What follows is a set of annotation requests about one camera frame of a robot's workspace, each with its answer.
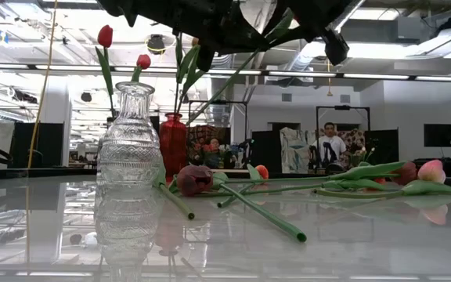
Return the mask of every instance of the white wall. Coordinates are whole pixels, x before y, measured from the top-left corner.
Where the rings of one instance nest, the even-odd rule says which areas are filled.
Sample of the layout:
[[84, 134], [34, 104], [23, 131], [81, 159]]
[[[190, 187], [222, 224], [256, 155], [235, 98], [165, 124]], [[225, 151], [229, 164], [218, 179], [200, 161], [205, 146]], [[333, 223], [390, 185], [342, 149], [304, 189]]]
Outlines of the white wall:
[[[360, 94], [372, 107], [373, 129], [399, 128], [399, 157], [441, 157], [440, 148], [424, 147], [424, 124], [451, 124], [451, 83], [381, 81]], [[451, 157], [451, 148], [443, 148]]]
[[[235, 100], [241, 100], [244, 94], [244, 86], [236, 85]], [[289, 87], [282, 89], [275, 85], [259, 85], [248, 104], [248, 129], [247, 136], [252, 131], [267, 131], [268, 123], [291, 122], [300, 123], [301, 130], [316, 130], [316, 106], [342, 105], [340, 94], [351, 95], [351, 106], [359, 106], [359, 93], [352, 87], [332, 87], [334, 95], [328, 96], [328, 87], [314, 89], [313, 87]], [[281, 101], [281, 93], [291, 93], [292, 102]], [[355, 110], [337, 111], [333, 109], [321, 109], [319, 111], [320, 128], [325, 122], [347, 124], [362, 124], [365, 122], [366, 112], [357, 113]], [[240, 143], [244, 141], [244, 116], [237, 110], [233, 110], [232, 140]]]

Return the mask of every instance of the glossy table surface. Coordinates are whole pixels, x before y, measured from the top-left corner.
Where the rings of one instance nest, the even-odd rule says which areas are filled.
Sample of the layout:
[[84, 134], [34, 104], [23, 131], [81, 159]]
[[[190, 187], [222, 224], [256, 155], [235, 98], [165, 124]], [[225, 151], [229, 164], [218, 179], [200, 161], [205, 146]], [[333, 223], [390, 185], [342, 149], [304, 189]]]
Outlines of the glossy table surface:
[[249, 196], [299, 243], [239, 201], [184, 198], [189, 221], [153, 190], [95, 190], [94, 176], [0, 180], [0, 281], [451, 281], [451, 196]]

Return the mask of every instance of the monitor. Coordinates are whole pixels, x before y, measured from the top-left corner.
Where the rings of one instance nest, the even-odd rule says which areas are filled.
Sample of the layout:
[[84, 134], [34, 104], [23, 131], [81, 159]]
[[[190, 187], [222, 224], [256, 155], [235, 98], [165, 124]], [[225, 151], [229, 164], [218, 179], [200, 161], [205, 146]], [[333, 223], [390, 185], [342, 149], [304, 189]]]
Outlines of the monitor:
[[424, 125], [424, 146], [451, 147], [451, 125]]

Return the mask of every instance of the man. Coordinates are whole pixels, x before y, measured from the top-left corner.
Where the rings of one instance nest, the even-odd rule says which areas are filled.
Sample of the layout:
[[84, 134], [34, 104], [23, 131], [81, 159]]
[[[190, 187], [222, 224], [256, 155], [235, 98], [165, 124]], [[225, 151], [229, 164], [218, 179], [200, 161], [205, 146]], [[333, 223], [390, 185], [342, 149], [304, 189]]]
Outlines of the man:
[[337, 162], [347, 149], [344, 140], [335, 135], [335, 124], [327, 122], [325, 124], [325, 136], [319, 138], [319, 155], [324, 166]]

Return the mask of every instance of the white t-shirt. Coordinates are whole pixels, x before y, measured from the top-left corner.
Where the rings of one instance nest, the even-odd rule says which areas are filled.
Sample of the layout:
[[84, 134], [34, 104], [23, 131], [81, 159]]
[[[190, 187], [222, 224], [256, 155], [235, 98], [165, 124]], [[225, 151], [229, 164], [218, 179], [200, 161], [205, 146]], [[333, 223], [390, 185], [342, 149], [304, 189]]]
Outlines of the white t-shirt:
[[341, 154], [347, 150], [347, 148], [345, 147], [344, 140], [342, 140], [342, 138], [339, 136], [334, 136], [331, 138], [327, 137], [327, 136], [320, 137], [319, 138], [319, 154], [321, 156], [321, 161], [323, 161], [325, 159], [325, 151], [327, 151], [328, 160], [331, 159], [330, 150], [325, 150], [325, 147], [323, 146], [324, 143], [329, 143], [331, 145], [332, 149], [334, 150], [335, 154], [337, 155], [337, 161], [341, 157]]

